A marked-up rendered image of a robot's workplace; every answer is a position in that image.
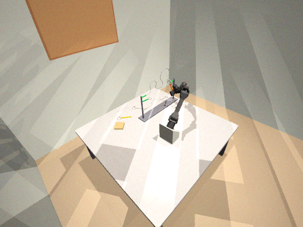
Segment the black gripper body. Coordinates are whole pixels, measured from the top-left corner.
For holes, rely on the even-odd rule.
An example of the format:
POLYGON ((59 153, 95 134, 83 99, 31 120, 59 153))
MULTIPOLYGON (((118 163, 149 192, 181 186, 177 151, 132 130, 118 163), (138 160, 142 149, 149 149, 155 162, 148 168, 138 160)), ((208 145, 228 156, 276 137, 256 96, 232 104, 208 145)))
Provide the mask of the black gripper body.
MULTIPOLYGON (((179 88, 180 88, 180 86, 179 86, 179 88)), ((176 89, 176 90, 174 90, 174 91, 171 90, 171 91, 170 91, 171 96, 173 96, 173 95, 175 95, 175 94, 177 94, 177 93, 180 93, 180 92, 179 92, 179 88, 176 89)))

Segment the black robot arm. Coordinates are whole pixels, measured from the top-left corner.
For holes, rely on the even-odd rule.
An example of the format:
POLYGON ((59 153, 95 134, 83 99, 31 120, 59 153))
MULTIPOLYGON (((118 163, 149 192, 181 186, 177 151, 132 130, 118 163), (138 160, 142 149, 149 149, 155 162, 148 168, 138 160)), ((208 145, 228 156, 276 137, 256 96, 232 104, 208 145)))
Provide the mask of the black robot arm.
POLYGON ((180 100, 177 104, 175 111, 169 116, 169 119, 168 119, 169 122, 167 124, 167 127, 170 129, 173 129, 173 130, 174 130, 175 125, 178 123, 179 111, 182 107, 184 99, 186 99, 190 93, 189 87, 186 85, 187 85, 186 82, 182 82, 182 84, 180 85, 180 88, 176 84, 173 85, 174 90, 179 88, 179 92, 180 92, 180 100))

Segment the tan rectangular block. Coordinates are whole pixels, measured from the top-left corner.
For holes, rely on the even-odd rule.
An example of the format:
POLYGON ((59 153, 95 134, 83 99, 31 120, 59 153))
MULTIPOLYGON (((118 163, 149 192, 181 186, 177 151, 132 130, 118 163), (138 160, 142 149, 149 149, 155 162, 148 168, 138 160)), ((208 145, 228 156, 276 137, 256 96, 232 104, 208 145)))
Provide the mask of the tan rectangular block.
POLYGON ((114 126, 114 130, 123 130, 124 122, 116 122, 114 126))

